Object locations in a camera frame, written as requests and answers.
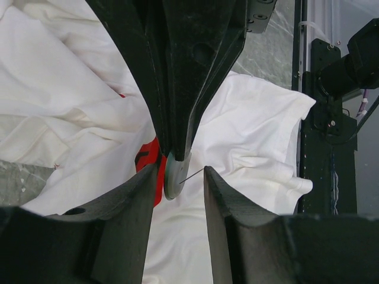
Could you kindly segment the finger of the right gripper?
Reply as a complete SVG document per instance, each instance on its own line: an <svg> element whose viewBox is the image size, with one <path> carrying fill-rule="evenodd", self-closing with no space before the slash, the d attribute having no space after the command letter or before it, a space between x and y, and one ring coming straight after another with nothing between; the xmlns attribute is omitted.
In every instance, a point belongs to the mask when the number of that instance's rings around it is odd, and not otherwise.
<svg viewBox="0 0 379 284"><path fill-rule="evenodd" d="M88 1L127 63L147 104L160 152L172 149L169 126L168 34L162 1Z"/></svg>

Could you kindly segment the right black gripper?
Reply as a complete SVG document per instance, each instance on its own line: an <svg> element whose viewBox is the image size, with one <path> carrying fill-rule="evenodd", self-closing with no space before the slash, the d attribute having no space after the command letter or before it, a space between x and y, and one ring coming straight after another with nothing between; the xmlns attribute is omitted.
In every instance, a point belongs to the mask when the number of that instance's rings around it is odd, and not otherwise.
<svg viewBox="0 0 379 284"><path fill-rule="evenodd" d="M172 154L185 160L195 131L195 109L228 31L263 33L277 0L164 1L168 31L169 111Z"/></svg>

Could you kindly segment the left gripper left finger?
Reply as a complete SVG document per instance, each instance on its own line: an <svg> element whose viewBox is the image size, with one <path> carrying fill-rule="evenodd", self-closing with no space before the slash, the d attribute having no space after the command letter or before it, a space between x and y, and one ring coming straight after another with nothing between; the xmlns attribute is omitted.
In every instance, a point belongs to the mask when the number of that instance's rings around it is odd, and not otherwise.
<svg viewBox="0 0 379 284"><path fill-rule="evenodd" d="M141 283L156 167L63 215L1 208L2 283Z"/></svg>

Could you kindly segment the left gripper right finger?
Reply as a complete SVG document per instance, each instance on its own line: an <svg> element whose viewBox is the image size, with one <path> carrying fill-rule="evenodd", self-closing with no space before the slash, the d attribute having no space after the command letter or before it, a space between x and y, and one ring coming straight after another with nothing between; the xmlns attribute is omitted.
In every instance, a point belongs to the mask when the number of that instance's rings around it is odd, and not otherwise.
<svg viewBox="0 0 379 284"><path fill-rule="evenodd" d="M204 168L214 283L377 283L378 219L277 215Z"/></svg>

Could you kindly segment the green round brooch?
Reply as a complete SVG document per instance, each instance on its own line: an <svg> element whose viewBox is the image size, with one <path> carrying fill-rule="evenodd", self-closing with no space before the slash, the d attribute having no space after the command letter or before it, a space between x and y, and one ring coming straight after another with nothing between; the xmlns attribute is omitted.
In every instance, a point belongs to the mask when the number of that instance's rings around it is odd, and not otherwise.
<svg viewBox="0 0 379 284"><path fill-rule="evenodd" d="M181 194L185 182L203 171L203 169L200 169L191 175L188 174L191 158L192 152L183 161L177 161L174 154L169 153L163 183L163 190L167 200L171 201L177 198Z"/></svg>

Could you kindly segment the white Coca-Cola t-shirt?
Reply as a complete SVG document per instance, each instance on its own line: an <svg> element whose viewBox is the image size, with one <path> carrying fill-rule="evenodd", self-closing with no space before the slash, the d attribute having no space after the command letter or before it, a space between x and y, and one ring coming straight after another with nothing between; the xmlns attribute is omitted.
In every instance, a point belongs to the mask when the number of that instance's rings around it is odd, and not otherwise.
<svg viewBox="0 0 379 284"><path fill-rule="evenodd" d="M230 72L192 147L192 178L172 201L156 192L144 283L211 283L199 170L275 214L311 191L296 174L300 121L314 100ZM147 106L121 54L85 1L1 2L1 160L53 169L22 206L63 214L127 181L156 143Z"/></svg>

